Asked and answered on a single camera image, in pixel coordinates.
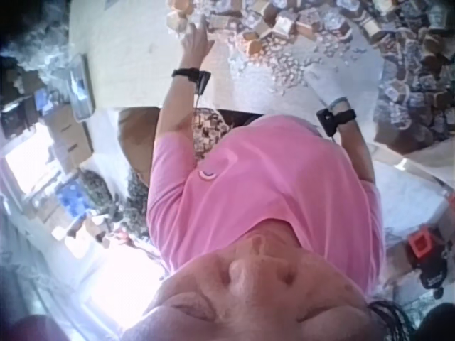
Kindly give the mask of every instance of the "nose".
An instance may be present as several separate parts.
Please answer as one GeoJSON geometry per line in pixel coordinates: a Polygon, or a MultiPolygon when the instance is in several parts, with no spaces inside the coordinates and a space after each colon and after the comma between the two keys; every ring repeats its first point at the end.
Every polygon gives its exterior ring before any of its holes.
{"type": "Polygon", "coordinates": [[[289,263],[263,255],[242,257],[229,267],[230,290],[245,300],[269,300],[287,290],[294,281],[289,263]]]}

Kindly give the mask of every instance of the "person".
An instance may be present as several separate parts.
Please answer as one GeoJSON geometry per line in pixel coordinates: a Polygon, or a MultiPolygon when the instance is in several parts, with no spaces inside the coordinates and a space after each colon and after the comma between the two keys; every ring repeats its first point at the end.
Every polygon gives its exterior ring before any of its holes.
{"type": "MultiPolygon", "coordinates": [[[[190,24],[180,68],[213,44],[204,18],[190,24]]],[[[306,79],[334,114],[350,109],[329,71],[306,79]]],[[[385,251],[355,120],[339,146],[303,119],[261,117],[196,164],[194,93],[173,78],[154,144],[147,221],[172,275],[123,340],[407,340],[400,309],[368,300],[385,251]]]]}

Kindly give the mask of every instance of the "pink t-shirt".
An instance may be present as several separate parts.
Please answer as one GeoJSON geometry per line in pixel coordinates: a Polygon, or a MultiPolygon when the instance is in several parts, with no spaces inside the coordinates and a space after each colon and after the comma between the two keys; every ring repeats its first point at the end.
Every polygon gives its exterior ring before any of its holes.
{"type": "Polygon", "coordinates": [[[236,128],[200,163],[183,134],[155,142],[147,221],[171,271],[266,219],[288,222],[303,248],[364,292],[375,285],[384,257],[378,190],[305,121],[267,117],[236,128]]]}

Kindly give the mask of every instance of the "window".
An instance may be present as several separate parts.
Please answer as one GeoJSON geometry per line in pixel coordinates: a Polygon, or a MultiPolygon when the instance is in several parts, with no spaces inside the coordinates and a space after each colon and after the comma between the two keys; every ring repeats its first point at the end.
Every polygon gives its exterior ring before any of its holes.
{"type": "Polygon", "coordinates": [[[118,246],[108,252],[107,263],[90,289],[90,301],[126,329],[150,304],[164,270],[141,250],[118,246]]]}
{"type": "Polygon", "coordinates": [[[6,162],[25,195],[37,190],[40,180],[47,178],[52,171],[49,147],[53,140],[47,126],[35,124],[36,133],[6,154],[6,162]]]}

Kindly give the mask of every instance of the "black wrist strap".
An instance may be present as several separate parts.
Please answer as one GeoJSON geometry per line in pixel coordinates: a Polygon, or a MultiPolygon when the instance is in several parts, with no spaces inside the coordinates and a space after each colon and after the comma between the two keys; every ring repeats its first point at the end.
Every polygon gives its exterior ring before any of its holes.
{"type": "Polygon", "coordinates": [[[357,117],[353,109],[340,112],[337,115],[333,115],[328,109],[323,109],[318,111],[316,116],[328,137],[335,135],[339,125],[353,121],[357,117]]]}
{"type": "Polygon", "coordinates": [[[202,95],[207,87],[208,81],[212,74],[207,71],[200,71],[195,67],[191,69],[178,69],[172,72],[172,77],[184,76],[187,77],[190,82],[196,83],[195,94],[202,95]]]}

